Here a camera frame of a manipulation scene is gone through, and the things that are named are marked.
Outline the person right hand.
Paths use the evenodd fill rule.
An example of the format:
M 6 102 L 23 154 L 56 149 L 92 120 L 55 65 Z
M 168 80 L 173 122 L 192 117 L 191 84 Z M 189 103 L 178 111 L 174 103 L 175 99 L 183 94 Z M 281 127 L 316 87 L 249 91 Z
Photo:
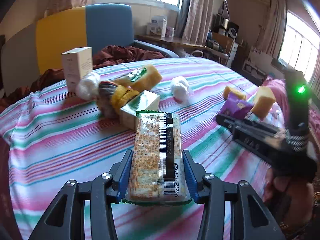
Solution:
M 264 203 L 274 204 L 275 218 L 292 228 L 306 225 L 313 210 L 313 185 L 304 179 L 280 177 L 269 169 L 265 176 Z

